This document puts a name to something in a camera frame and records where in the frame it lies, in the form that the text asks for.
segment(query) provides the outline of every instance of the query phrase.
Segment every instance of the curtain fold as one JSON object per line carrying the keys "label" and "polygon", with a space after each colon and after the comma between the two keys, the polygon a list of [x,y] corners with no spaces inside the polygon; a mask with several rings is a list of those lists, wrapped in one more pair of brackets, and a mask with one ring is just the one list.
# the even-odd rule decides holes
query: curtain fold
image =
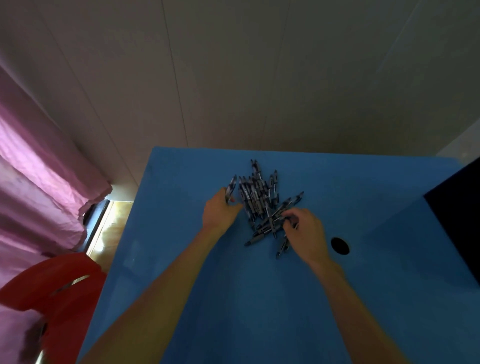
{"label": "curtain fold", "polygon": [[[83,214],[111,185],[0,67],[0,287],[48,256],[67,254],[86,232]],[[26,363],[35,312],[0,306],[2,363]]]}

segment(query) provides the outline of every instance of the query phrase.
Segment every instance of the person's right arm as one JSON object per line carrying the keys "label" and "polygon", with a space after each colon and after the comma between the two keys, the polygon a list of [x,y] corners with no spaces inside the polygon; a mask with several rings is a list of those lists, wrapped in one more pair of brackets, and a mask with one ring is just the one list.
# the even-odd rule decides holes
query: person's right arm
{"label": "person's right arm", "polygon": [[330,259],[322,222],[307,209],[293,208],[283,216],[299,219],[296,230],[286,220],[285,233],[293,249],[323,285],[352,362],[408,363],[350,287],[342,268]]}

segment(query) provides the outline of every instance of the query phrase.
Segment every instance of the black oval hole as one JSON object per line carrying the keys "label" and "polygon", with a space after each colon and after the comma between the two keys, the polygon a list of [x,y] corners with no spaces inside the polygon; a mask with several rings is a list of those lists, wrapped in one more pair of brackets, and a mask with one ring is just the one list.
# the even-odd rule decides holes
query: black oval hole
{"label": "black oval hole", "polygon": [[345,242],[345,240],[340,239],[340,238],[333,238],[332,239],[332,248],[337,253],[342,254],[342,255],[347,255],[348,253],[350,253],[350,248],[349,248],[348,244]]}

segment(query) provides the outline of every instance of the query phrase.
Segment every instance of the floor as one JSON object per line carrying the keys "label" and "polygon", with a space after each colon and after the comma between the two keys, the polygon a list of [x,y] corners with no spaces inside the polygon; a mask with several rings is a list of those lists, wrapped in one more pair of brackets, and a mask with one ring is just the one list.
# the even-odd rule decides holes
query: floor
{"label": "floor", "polygon": [[87,251],[87,254],[100,264],[106,273],[112,265],[132,206],[133,202],[110,202]]}

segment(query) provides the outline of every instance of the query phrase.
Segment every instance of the person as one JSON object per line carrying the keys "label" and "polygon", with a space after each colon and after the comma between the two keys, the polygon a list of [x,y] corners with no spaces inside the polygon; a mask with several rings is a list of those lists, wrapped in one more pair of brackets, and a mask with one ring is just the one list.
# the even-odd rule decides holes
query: person
{"label": "person", "polygon": [[[225,191],[206,203],[203,228],[192,243],[112,324],[81,364],[157,364],[162,359],[205,259],[242,209],[241,204],[225,203]],[[330,258],[321,221],[306,209],[292,208],[283,215],[298,218],[296,230],[288,220],[283,228],[323,285],[353,363],[407,363]]]}

